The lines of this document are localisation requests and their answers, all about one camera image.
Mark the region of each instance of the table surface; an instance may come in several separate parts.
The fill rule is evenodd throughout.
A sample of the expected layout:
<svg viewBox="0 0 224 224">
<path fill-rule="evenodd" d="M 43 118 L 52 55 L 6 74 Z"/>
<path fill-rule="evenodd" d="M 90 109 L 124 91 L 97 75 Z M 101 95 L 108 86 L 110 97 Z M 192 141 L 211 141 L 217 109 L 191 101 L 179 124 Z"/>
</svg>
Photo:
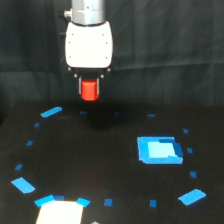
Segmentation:
<svg viewBox="0 0 224 224">
<path fill-rule="evenodd" d="M 63 110 L 40 116 L 55 106 Z M 82 224 L 222 223 L 223 114 L 218 107 L 21 103 L 0 128 L 1 223 L 35 223 L 39 208 L 34 201 L 48 195 L 90 200 Z M 143 164 L 137 147 L 141 136 L 175 137 L 183 164 Z M 26 146 L 29 140 L 32 146 Z M 187 153 L 188 147 L 193 154 Z M 19 171 L 17 164 L 23 165 Z M 191 178 L 190 171 L 196 171 L 197 178 Z M 19 177 L 35 190 L 20 192 L 11 184 Z M 194 189 L 206 198 L 190 206 L 178 200 Z M 104 206 L 106 198 L 113 199 L 112 207 Z M 151 199 L 157 200 L 156 208 L 150 208 Z"/>
</svg>

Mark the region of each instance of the blue tape piece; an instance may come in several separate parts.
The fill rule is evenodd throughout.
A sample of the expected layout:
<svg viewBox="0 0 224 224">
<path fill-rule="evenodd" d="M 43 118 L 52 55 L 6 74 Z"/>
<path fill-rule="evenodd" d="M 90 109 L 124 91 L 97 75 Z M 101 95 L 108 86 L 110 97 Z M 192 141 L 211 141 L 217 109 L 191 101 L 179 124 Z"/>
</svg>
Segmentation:
<svg viewBox="0 0 224 224">
<path fill-rule="evenodd" d="M 157 206 L 156 200 L 150 200 L 150 207 L 155 208 Z"/>
<path fill-rule="evenodd" d="M 182 201 L 185 205 L 190 205 L 201 198 L 204 198 L 206 194 L 198 189 L 195 189 L 181 197 L 178 198 L 178 200 Z"/>
<path fill-rule="evenodd" d="M 187 148 L 187 152 L 188 153 L 193 153 L 193 149 L 192 148 Z"/>
<path fill-rule="evenodd" d="M 54 199 L 56 201 L 64 201 L 65 200 L 65 196 L 54 196 Z"/>
<path fill-rule="evenodd" d="M 146 164 L 182 164 L 182 157 L 172 157 L 168 158 L 148 158 L 142 160 Z"/>
<path fill-rule="evenodd" d="M 26 145 L 27 145 L 27 146 L 31 146 L 31 145 L 33 145 L 33 141 L 28 141 L 28 142 L 26 143 Z"/>
<path fill-rule="evenodd" d="M 160 142 L 160 140 L 175 140 L 174 137 L 138 137 L 138 142 Z"/>
<path fill-rule="evenodd" d="M 35 123 L 34 127 L 35 128 L 39 128 L 40 127 L 40 123 Z"/>
<path fill-rule="evenodd" d="M 20 191 L 22 191 L 24 194 L 31 193 L 35 190 L 35 188 L 26 180 L 24 180 L 22 177 L 11 181 L 11 183 L 14 186 L 16 186 Z"/>
<path fill-rule="evenodd" d="M 177 157 L 174 156 L 168 156 L 167 158 L 150 158 L 149 155 L 149 148 L 148 143 L 149 142 L 161 142 L 164 143 L 175 143 L 174 137 L 138 137 L 138 152 L 139 152 L 139 160 L 143 161 L 146 164 L 182 164 L 183 158 L 178 157 L 179 155 L 182 155 L 181 148 L 178 149 L 178 143 L 177 145 Z"/>
<path fill-rule="evenodd" d="M 112 199 L 105 199 L 104 205 L 105 206 L 112 206 L 112 203 L 113 203 Z"/>
<path fill-rule="evenodd" d="M 62 111 L 62 108 L 61 107 L 55 107 L 55 108 L 53 108 L 51 110 L 48 110 L 48 111 L 42 113 L 41 116 L 42 117 L 49 117 L 49 116 L 51 116 L 53 114 L 56 114 L 56 113 L 58 113 L 60 111 Z"/>
<path fill-rule="evenodd" d="M 195 171 L 190 172 L 191 177 L 197 178 L 197 173 Z"/>
<path fill-rule="evenodd" d="M 41 207 L 43 204 L 46 204 L 50 201 L 55 201 L 53 195 L 49 195 L 47 197 L 36 200 L 36 201 L 34 201 L 34 203 L 37 205 L 37 207 Z"/>
<path fill-rule="evenodd" d="M 188 133 L 189 133 L 188 129 L 183 129 L 183 132 L 184 132 L 185 134 L 188 134 Z"/>
<path fill-rule="evenodd" d="M 17 166 L 16 166 L 16 168 L 15 168 L 15 170 L 20 170 L 21 168 L 22 168 L 22 164 L 18 164 Z"/>
<path fill-rule="evenodd" d="M 155 114 L 148 114 L 148 117 L 156 117 Z"/>
<path fill-rule="evenodd" d="M 87 205 L 89 205 L 90 201 L 83 199 L 83 198 L 79 198 L 76 203 L 78 203 L 79 205 L 82 205 L 83 207 L 86 207 Z"/>
<path fill-rule="evenodd" d="M 87 115 L 87 112 L 86 111 L 80 111 L 80 114 Z"/>
<path fill-rule="evenodd" d="M 175 143 L 173 139 L 159 139 L 160 143 Z"/>
<path fill-rule="evenodd" d="M 174 148 L 174 151 L 175 151 L 175 155 L 180 156 L 180 157 L 184 156 L 183 151 L 181 149 L 181 145 L 179 143 L 174 142 L 173 143 L 173 148 Z"/>
</svg>

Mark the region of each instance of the blue paper square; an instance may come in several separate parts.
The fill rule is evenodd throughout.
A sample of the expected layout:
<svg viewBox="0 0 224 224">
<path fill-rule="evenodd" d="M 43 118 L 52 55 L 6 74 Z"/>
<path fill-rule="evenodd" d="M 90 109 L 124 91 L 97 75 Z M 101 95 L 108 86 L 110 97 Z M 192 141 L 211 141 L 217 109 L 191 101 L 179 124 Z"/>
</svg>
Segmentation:
<svg viewBox="0 0 224 224">
<path fill-rule="evenodd" d="M 62 110 L 61 107 L 55 107 L 55 108 L 53 108 L 51 110 L 48 110 L 48 111 L 42 113 L 41 116 L 42 117 L 49 117 L 49 116 L 51 116 L 53 114 L 56 114 L 56 113 L 60 112 L 61 110 Z"/>
<path fill-rule="evenodd" d="M 183 153 L 180 145 L 178 143 L 175 143 L 174 137 L 138 137 L 137 140 L 139 160 L 143 161 L 144 163 L 182 164 L 183 158 L 179 157 L 179 155 L 183 155 Z M 160 158 L 159 153 L 161 152 L 161 150 L 164 150 L 164 154 L 162 152 L 162 156 Z"/>
<path fill-rule="evenodd" d="M 197 173 L 195 171 L 191 171 L 190 172 L 191 177 L 196 178 L 197 177 Z"/>
<path fill-rule="evenodd" d="M 38 206 L 41 207 L 43 204 L 46 204 L 50 201 L 55 201 L 54 196 L 53 195 L 49 195 L 47 197 L 41 198 L 39 200 L 34 201 L 34 203 Z"/>
<path fill-rule="evenodd" d="M 87 112 L 86 111 L 80 111 L 80 114 L 87 115 Z"/>
<path fill-rule="evenodd" d="M 65 196 L 54 196 L 54 199 L 56 201 L 64 201 L 65 200 Z"/>
<path fill-rule="evenodd" d="M 39 128 L 40 127 L 40 123 L 35 123 L 34 127 L 35 128 Z"/>
<path fill-rule="evenodd" d="M 22 177 L 11 181 L 11 183 L 14 186 L 16 186 L 20 191 L 22 191 L 24 194 L 31 193 L 35 190 L 35 188 L 26 180 L 24 180 Z"/>
<path fill-rule="evenodd" d="M 148 117 L 155 117 L 155 114 L 148 114 Z"/>
<path fill-rule="evenodd" d="M 27 145 L 27 146 L 31 146 L 31 145 L 33 145 L 33 141 L 28 141 L 28 142 L 26 143 L 26 145 Z"/>
<path fill-rule="evenodd" d="M 105 206 L 112 206 L 112 199 L 105 199 L 104 205 Z"/>
<path fill-rule="evenodd" d="M 201 198 L 204 198 L 206 194 L 198 189 L 195 189 L 181 197 L 178 198 L 178 200 L 182 201 L 185 205 L 190 205 Z"/>
<path fill-rule="evenodd" d="M 83 207 L 86 207 L 87 205 L 89 205 L 90 201 L 83 199 L 83 198 L 79 198 L 76 201 L 79 205 L 82 205 Z"/>
<path fill-rule="evenodd" d="M 15 170 L 20 170 L 21 168 L 22 168 L 22 164 L 18 164 L 17 166 L 16 166 L 16 168 L 15 168 Z"/>
<path fill-rule="evenodd" d="M 187 152 L 188 153 L 193 153 L 193 149 L 192 148 L 187 148 Z"/>
<path fill-rule="evenodd" d="M 189 133 L 188 129 L 183 129 L 183 132 L 184 132 L 185 134 L 188 134 L 188 133 Z"/>
<path fill-rule="evenodd" d="M 157 206 L 157 203 L 156 203 L 156 200 L 150 200 L 150 207 L 156 207 Z"/>
</svg>

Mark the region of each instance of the light blue square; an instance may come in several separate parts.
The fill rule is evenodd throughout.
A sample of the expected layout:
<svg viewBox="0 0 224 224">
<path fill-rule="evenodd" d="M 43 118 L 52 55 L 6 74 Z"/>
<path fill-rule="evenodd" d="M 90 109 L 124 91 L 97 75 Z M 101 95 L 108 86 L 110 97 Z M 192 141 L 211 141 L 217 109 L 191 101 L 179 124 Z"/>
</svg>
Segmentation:
<svg viewBox="0 0 224 224">
<path fill-rule="evenodd" d="M 35 190 L 35 188 L 26 180 L 24 180 L 22 177 L 11 181 L 11 183 L 14 186 L 16 186 L 20 191 L 22 191 L 24 194 L 31 193 Z"/>
<path fill-rule="evenodd" d="M 83 198 L 79 198 L 76 201 L 79 205 L 82 205 L 83 207 L 86 207 L 87 205 L 89 205 L 90 201 L 83 199 Z"/>
<path fill-rule="evenodd" d="M 190 205 L 201 198 L 204 198 L 206 194 L 198 189 L 195 189 L 181 197 L 178 198 L 178 200 L 182 201 L 185 205 Z"/>
<path fill-rule="evenodd" d="M 36 200 L 34 203 L 38 206 L 41 207 L 43 204 L 46 204 L 50 201 L 55 201 L 54 196 L 53 195 L 49 195 L 47 197 L 41 198 L 39 200 Z"/>
<path fill-rule="evenodd" d="M 193 153 L 193 149 L 192 148 L 187 148 L 187 152 L 188 153 Z"/>
<path fill-rule="evenodd" d="M 155 117 L 155 114 L 148 114 L 148 117 Z"/>
<path fill-rule="evenodd" d="M 39 128 L 40 127 L 40 123 L 35 123 L 34 127 L 35 128 Z"/>
<path fill-rule="evenodd" d="M 188 134 L 188 133 L 189 133 L 188 129 L 183 129 L 183 132 L 184 132 L 185 134 Z"/>
<path fill-rule="evenodd" d="M 105 206 L 112 206 L 112 199 L 105 199 L 104 205 Z"/>
<path fill-rule="evenodd" d="M 195 171 L 191 171 L 190 172 L 191 177 L 196 178 L 197 177 L 197 173 Z"/>
<path fill-rule="evenodd" d="M 156 207 L 157 206 L 157 202 L 156 200 L 150 200 L 150 207 Z"/>
<path fill-rule="evenodd" d="M 48 110 L 48 111 L 42 113 L 41 116 L 44 117 L 44 118 L 45 118 L 45 117 L 49 117 L 49 116 L 51 116 L 51 115 L 53 115 L 53 114 L 56 114 L 56 113 L 58 113 L 58 112 L 60 112 L 60 111 L 62 111 L 62 108 L 61 108 L 61 107 L 55 107 L 55 108 L 53 108 L 53 109 L 50 109 L 50 110 Z"/>
<path fill-rule="evenodd" d="M 64 201 L 65 200 L 65 196 L 54 196 L 54 199 L 56 201 Z"/>
<path fill-rule="evenodd" d="M 148 148 L 150 158 L 177 157 L 172 143 L 149 142 Z"/>
<path fill-rule="evenodd" d="M 33 145 L 33 141 L 28 141 L 28 142 L 26 143 L 26 145 L 27 145 L 27 146 L 31 146 L 31 145 Z"/>
</svg>

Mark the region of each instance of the black backdrop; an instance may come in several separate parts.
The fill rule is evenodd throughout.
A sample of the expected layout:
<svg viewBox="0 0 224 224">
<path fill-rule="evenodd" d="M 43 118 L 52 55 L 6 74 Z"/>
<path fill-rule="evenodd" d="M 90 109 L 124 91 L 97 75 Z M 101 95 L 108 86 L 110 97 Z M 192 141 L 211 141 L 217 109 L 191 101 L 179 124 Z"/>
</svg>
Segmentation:
<svg viewBox="0 0 224 224">
<path fill-rule="evenodd" d="M 64 59 L 70 0 L 0 1 L 0 115 L 18 101 L 80 101 Z M 106 0 L 120 65 L 101 101 L 224 103 L 223 0 Z"/>
</svg>

